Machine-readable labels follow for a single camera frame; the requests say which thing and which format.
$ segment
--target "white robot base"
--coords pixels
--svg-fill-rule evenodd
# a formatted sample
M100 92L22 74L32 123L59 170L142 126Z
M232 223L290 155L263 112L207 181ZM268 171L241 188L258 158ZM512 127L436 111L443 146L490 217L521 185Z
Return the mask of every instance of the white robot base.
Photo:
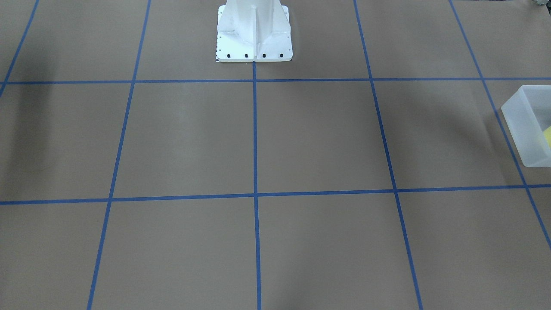
M228 0L218 9L216 60L279 62L293 58L289 8L279 0Z

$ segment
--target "floor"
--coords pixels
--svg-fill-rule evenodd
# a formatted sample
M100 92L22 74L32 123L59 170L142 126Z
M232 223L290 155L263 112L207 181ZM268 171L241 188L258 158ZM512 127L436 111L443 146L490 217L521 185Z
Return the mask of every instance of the floor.
M285 0L228 64L221 4L0 2L0 309L549 309L544 7Z

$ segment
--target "table surface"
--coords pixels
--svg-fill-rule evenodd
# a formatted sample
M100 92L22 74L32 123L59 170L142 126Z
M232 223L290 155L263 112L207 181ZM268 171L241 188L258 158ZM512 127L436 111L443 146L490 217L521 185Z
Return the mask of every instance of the table surface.
M254 64L222 4L0 3L1 309L549 308L544 7L285 0Z

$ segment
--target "grid line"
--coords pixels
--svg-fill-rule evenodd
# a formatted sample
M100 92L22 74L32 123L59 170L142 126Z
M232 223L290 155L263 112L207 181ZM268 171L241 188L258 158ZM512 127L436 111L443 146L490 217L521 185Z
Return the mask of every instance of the grid line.
M551 81L551 77L484 77L486 81ZM402 81L482 81L480 77L401 77L401 78L281 78L256 79L257 83L289 82L402 82ZM252 79L130 79L82 81L5 81L2 85L58 85L58 84L144 84L144 83L251 83Z
M113 169L113 178L112 178L112 181L111 181L111 188L109 190L109 197L107 198L107 206L105 208L105 217L104 217L104 222L103 222L103 226L102 226L102 229L101 229L101 236L100 236L100 242L99 242L99 246L98 246L98 254L96 256L96 264L95 264L95 267L94 267L94 274L92 276L92 283L90 285L90 295L88 297L87 310L92 309L92 303L94 301L94 293L95 293L96 283L97 283L97 280L98 280L98 273L99 273L99 268L100 268L100 263L101 263L101 255L102 255L102 252L103 252L103 246L104 246L104 242L105 242L105 235L107 233L107 224L109 222L109 214L111 212L111 204L113 202L113 194L115 192L115 184L117 182L118 166L119 166L119 163L120 163L120 160L121 160L122 146L123 146L124 141L125 141L126 126L128 124L128 116L130 114L130 106L132 104L132 97L133 97L133 94L134 94L134 86L136 85L136 77L138 75L139 60L140 60L140 56L142 54L142 46L143 46L143 41L144 41L144 38L145 38L145 31L147 29L147 20L148 20L148 17L149 17L149 8L150 7L151 7L151 0L148 0L147 1L147 7L145 9L145 17L144 17L144 20L143 20L142 35L140 37L140 41L139 41L139 45L138 45L138 53L136 54L136 63L134 65L134 74L132 76L132 84L130 85L130 91L128 93L128 102L126 104L125 119L122 123L121 137L120 137L120 140L119 140L119 143L118 143L117 157L116 157L116 160L115 160L115 167Z
M392 169L392 161L391 161L391 158L390 158L390 152L388 151L388 144L387 144L386 135L385 135L385 128L384 128L382 117L381 117L381 110L379 109L379 100L377 99L377 91L375 89L375 82L373 80L373 75L371 73L371 64L369 62L369 55L368 55L368 49L367 49L367 46L366 46L366 43L365 43L364 31L363 31L363 28L361 26L360 12L358 10L358 3L357 3L356 0L353 0L353 1L354 1L354 10L356 12L356 20L358 22L358 30L360 32L361 44L362 44L362 47L364 49L365 63L366 63L367 68L368 68L368 74L369 74L369 79L370 79L370 84L371 84L371 92L373 94L375 109L377 111L377 118L379 120L379 127L380 127L380 130L381 130L381 138L382 138L383 146L385 148L385 155L386 155L386 160L387 160L387 165L388 165L388 172L390 174L390 179L391 179L391 182L392 182L392 189L394 191L394 198L395 198L396 207L397 207L397 210L398 210L398 216L400 218L400 225L402 227L402 235L403 235L403 238L404 238L404 245L406 246L406 252L408 254L409 268L410 268L410 271L411 271L411 274L412 274L413 286L415 288L415 295L417 297L417 304L418 304L419 310L423 310L423 301L421 299L421 292L419 291L419 284L417 282L417 275L416 275L416 272L415 272L415 264L413 263L412 252L411 252L411 248L409 246L409 238L408 238L408 233L407 233L407 229L406 229L406 223L404 221L404 215L403 215L403 212L402 212L402 205L400 203L400 197L399 197L397 187L396 187L396 179L395 179L395 176L394 176L394 171Z
M529 188L551 188L551 184L532 184ZM232 199L258 197L283 197L283 196L328 196L328 195L371 195L398 193L430 193L438 191L480 191L480 190L509 190L524 189L524 185L490 185L490 186L463 186L449 188L404 188L404 189L371 189L371 190L334 190L334 191L287 191L267 193L242 193L242 194L211 194L211 195L174 195L174 196L142 196L142 197L113 197L112 202L131 201L162 201L162 200L198 200L198 199ZM51 199L51 200L14 200L0 201L0 206L12 205L47 205L47 204L81 204L92 202L107 202L109 198L83 198L83 199Z
M532 208L534 210L534 213L536 215L536 218L539 222L539 226L542 229L542 233L545 237L545 240L547 241L547 245L549 246L549 249L551 249L551 239L549 239L549 234L547 232L547 229L545 228L545 224L543 223L542 217L539 214L538 207L536 206L536 203L534 202L534 198L532 197L532 193L530 192L530 187L526 183L526 179L524 177L524 174L522 173L522 169L518 163L518 159L516 158L515 151L513 150L513 147L511 145L511 141L507 137L507 133L505 131L505 127L503 126L503 122L501 121L501 118L499 117L499 113L497 108L494 104L494 99L491 97L490 90L488 89L488 85L486 84L486 79L482 75L482 70L480 70L480 66L478 65L477 58L474 55L474 51L472 49L471 44L469 43L469 39L467 38L467 34L465 33L465 29L463 28L463 25L461 24L461 20L459 18L459 15L457 14L457 10L455 6L453 5L453 0L448 0L450 3L451 9L453 11L453 14L455 16L455 19L457 20L457 24L459 25L459 28L461 29L461 34L463 35L463 38L465 40L465 43L467 44L467 47L469 49L469 52L471 53L471 57L473 59L474 65L477 68L478 75L480 76L480 80L482 81L482 84L484 85L484 89L486 90L486 95L488 96L488 99L490 100L491 108L494 110L495 118L498 121L499 127L501 129L501 133L503 134L503 137L505 138L505 142L507 143L507 147L509 148L509 152L511 153L511 157L513 158L513 161L515 162L515 166L517 168L518 174L522 180L522 184L524 185L524 188L526 189L526 194L528 195L528 199L530 203L532 204Z
M36 13L36 9L38 8L38 3L40 0L36 0L33 10L31 11L31 15L29 17L29 21L27 22L27 26L25 27L25 31L23 31L23 36L21 37L21 40L19 40L19 45L17 46L17 49L15 50L15 54L13 55L12 62L9 64L8 72L6 73L6 77L4 78L4 82L2 83L2 87L0 88L0 97L2 97L2 94L4 93L4 89L6 88L6 85L9 81L9 76L12 74L13 67L15 66L15 62L17 61L17 57L19 56L19 53L21 51L21 47L23 46L23 42L25 41L25 38L27 37L27 33L29 32L29 28L31 27L31 24L33 23L34 15Z
M253 119L253 196L255 201L255 248L256 248L256 307L262 310L262 281L260 260L260 219L258 215L258 118L256 62L252 63L252 119Z

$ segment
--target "yellow object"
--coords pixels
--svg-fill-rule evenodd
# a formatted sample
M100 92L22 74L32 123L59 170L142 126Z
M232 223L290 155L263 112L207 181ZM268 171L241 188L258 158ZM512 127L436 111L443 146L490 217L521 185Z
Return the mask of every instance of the yellow object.
M543 132L543 136L547 140L547 144L549 144L549 147L551 147L551 126Z

